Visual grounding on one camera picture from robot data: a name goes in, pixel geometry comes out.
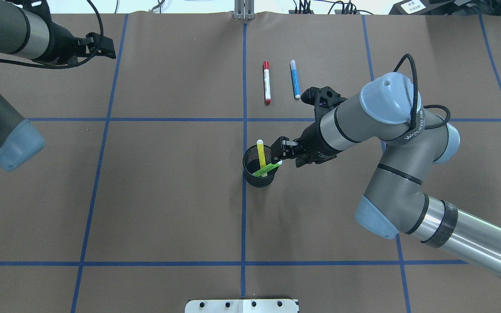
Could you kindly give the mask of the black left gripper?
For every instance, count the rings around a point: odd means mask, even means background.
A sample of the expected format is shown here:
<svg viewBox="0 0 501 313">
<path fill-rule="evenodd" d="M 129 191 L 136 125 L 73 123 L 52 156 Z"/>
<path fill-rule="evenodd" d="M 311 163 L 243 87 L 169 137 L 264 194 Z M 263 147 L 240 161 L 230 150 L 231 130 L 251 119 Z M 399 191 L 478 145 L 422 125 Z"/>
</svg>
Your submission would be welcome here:
<svg viewBox="0 0 501 313">
<path fill-rule="evenodd" d="M 76 57 L 103 56 L 116 59 L 117 54 L 111 38 L 99 33 L 88 33 L 85 38 L 75 37 L 60 24 L 51 25 L 50 63 L 70 65 Z"/>
</svg>

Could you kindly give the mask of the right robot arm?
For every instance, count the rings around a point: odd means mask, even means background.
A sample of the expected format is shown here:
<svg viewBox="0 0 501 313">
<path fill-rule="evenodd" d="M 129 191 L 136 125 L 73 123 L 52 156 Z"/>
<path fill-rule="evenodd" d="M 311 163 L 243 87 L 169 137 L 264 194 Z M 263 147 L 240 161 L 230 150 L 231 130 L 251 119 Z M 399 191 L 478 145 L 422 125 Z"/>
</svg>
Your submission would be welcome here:
<svg viewBox="0 0 501 313">
<path fill-rule="evenodd" d="M 420 104 L 414 84 L 387 73 L 346 99 L 330 87 L 311 87 L 301 101 L 314 106 L 315 121 L 296 140 L 271 145 L 273 163 L 320 164 L 372 137 L 385 151 L 354 215 L 356 222 L 386 239 L 398 233 L 453 254 L 501 278 L 501 228 L 420 188 L 434 164 L 447 162 L 461 137 L 443 117 Z"/>
</svg>

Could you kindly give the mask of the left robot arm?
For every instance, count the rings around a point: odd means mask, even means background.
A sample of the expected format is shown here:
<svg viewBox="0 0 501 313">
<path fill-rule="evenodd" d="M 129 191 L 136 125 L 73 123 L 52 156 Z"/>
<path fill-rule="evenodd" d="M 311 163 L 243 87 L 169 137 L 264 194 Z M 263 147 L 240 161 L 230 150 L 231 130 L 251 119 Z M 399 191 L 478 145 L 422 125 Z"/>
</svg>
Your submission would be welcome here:
<svg viewBox="0 0 501 313">
<path fill-rule="evenodd" d="M 46 0 L 0 0 L 0 65 L 20 66 L 11 72 L 11 86 L 20 92 L 43 87 L 45 75 L 27 69 L 69 70 L 96 56 L 117 57 L 113 40 L 105 36 L 103 19 L 90 0 L 99 29 L 84 37 L 74 36 L 57 23 Z M 0 93 L 0 170 L 12 172 L 45 146 L 40 132 Z"/>
</svg>

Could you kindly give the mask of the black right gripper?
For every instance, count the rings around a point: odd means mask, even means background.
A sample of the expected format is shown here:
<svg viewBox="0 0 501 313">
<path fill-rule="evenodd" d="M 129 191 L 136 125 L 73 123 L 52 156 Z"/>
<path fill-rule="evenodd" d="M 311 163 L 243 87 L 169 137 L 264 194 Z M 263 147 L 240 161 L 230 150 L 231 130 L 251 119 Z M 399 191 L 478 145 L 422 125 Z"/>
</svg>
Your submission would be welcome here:
<svg viewBox="0 0 501 313">
<path fill-rule="evenodd" d="M 294 150 L 298 145 L 302 150 Z M 297 168 L 305 164 L 322 164 L 337 157 L 338 150 L 332 148 L 322 137 L 320 125 L 313 123 L 304 129 L 301 136 L 292 141 L 288 137 L 278 137 L 272 144 L 271 163 L 295 159 Z"/>
</svg>

